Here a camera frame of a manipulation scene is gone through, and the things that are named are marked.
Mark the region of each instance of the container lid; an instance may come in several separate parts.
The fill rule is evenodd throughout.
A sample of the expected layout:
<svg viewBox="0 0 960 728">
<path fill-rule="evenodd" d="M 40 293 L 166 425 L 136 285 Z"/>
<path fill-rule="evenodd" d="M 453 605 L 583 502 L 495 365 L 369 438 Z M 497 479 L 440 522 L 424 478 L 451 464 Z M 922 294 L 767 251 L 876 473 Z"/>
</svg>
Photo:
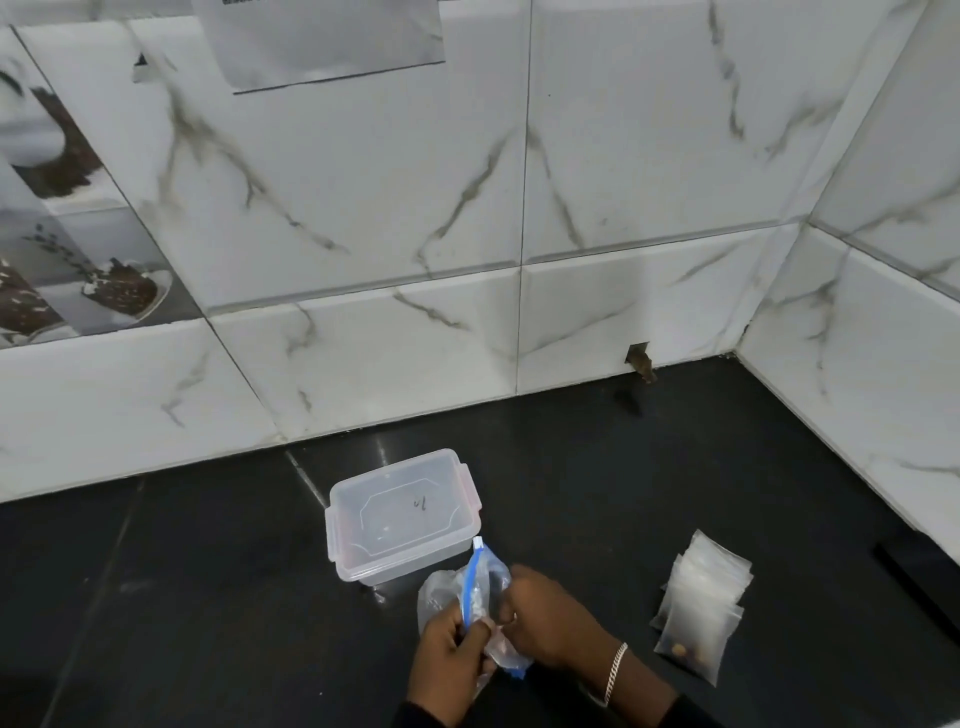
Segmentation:
<svg viewBox="0 0 960 728">
<path fill-rule="evenodd" d="M 327 554 L 344 581 L 429 557 L 480 532 L 480 498 L 452 449 L 341 480 L 325 515 Z"/>
</svg>

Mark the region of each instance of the stack of small plastic bags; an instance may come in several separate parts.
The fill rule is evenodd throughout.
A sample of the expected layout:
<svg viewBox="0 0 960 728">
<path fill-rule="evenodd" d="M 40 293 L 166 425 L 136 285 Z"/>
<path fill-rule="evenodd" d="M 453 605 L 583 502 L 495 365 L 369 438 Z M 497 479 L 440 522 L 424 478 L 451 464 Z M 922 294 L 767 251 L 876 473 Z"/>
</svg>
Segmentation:
<svg viewBox="0 0 960 728">
<path fill-rule="evenodd" d="M 693 534 L 650 622 L 662 631 L 654 651 L 716 686 L 727 640 L 743 617 L 737 602 L 754 578 L 750 567 L 702 531 Z"/>
</svg>

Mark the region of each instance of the bracelet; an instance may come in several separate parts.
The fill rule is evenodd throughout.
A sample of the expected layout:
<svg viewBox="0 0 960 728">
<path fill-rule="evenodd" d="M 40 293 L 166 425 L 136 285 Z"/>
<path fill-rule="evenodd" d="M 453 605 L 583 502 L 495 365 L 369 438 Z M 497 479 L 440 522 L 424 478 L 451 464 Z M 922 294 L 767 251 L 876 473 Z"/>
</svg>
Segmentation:
<svg viewBox="0 0 960 728">
<path fill-rule="evenodd" d="M 613 683 L 616 682 L 616 673 L 620 670 L 620 660 L 623 659 L 623 653 L 627 651 L 627 643 L 620 645 L 616 651 L 616 657 L 613 658 L 613 664 L 610 667 L 610 677 L 607 679 L 607 693 L 603 696 L 603 707 L 610 705 L 610 696 L 613 694 Z"/>
</svg>

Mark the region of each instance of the hand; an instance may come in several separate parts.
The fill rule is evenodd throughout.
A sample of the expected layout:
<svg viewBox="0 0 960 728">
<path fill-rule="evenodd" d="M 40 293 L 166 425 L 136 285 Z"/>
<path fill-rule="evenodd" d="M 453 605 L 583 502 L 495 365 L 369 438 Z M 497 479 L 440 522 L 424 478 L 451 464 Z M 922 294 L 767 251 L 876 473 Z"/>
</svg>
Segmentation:
<svg viewBox="0 0 960 728">
<path fill-rule="evenodd" d="M 516 649 L 548 667 L 583 673 L 597 650 L 619 646 L 579 601 L 553 579 L 524 566 L 510 569 L 499 621 Z"/>
<path fill-rule="evenodd" d="M 483 656 L 493 623 L 487 618 L 476 621 L 458 647 L 455 638 L 463 625 L 456 599 L 426 623 L 407 688 L 407 700 L 447 728 L 464 719 L 473 702 L 477 678 L 496 669 L 493 660 Z"/>
</svg>

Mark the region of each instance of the black countertop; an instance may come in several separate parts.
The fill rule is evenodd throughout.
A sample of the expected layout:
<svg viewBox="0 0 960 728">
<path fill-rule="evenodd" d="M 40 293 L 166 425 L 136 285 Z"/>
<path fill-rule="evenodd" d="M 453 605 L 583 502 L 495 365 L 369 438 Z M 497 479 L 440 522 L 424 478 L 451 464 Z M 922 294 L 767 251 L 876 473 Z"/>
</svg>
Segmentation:
<svg viewBox="0 0 960 728">
<path fill-rule="evenodd" d="M 288 455 L 325 493 L 440 448 L 469 464 L 498 556 L 561 581 L 731 728 L 960 719 L 960 647 L 872 553 L 904 523 L 737 362 L 659 374 L 0 506 L 0 724 L 387 725 L 426 572 L 341 582 Z M 697 528 L 754 562 L 717 688 L 654 655 L 648 626 Z M 535 670 L 495 679 L 466 725 L 593 721 Z"/>
</svg>

